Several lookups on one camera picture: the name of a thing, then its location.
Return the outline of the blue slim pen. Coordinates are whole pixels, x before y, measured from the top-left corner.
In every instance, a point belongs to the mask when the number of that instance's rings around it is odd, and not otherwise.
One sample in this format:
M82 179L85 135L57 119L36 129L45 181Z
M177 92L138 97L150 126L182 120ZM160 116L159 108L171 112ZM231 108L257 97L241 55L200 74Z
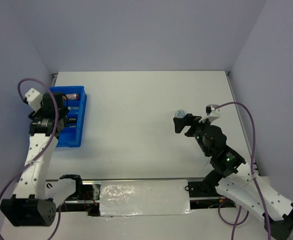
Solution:
M68 110L78 110L79 107L78 106L69 106Z

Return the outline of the orange cap black highlighter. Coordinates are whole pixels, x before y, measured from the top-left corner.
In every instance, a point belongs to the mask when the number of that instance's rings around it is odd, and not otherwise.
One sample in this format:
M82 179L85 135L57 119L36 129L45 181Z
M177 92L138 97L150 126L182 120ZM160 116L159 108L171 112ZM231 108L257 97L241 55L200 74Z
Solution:
M76 118L68 118L67 121L74 123L74 122L77 122L77 119Z

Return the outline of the pink cap pencil tube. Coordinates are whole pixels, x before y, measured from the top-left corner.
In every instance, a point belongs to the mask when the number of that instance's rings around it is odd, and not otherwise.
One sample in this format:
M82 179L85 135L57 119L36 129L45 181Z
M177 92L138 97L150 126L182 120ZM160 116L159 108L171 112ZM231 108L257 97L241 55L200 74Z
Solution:
M64 101L78 101L80 99L80 95L78 93L69 93L69 94L62 94Z

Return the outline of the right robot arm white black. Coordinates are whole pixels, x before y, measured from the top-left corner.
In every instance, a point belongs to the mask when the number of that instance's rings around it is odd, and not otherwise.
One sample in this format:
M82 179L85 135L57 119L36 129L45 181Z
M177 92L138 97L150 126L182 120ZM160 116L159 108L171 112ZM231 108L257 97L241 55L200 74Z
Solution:
M212 124L219 117L213 112L201 117L178 110L173 118L175 132L179 134L189 126L185 136L193 137L210 158L213 170L203 180L204 191L210 196L219 194L231 199L264 224L270 221L274 239L288 239L293 231L293 201L252 173L250 164L227 145L226 135Z

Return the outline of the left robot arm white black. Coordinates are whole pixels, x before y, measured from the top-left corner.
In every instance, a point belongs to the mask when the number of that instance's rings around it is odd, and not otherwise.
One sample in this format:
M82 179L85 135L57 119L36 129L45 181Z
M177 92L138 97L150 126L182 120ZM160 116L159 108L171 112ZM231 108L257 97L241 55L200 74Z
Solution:
M33 109L29 114L29 149L20 179L10 198L2 199L0 210L15 227L49 227L57 208L67 198L80 199L85 192L82 179L76 174L62 175L51 187L47 175L53 152L67 123L65 94L40 94L34 88L25 94Z

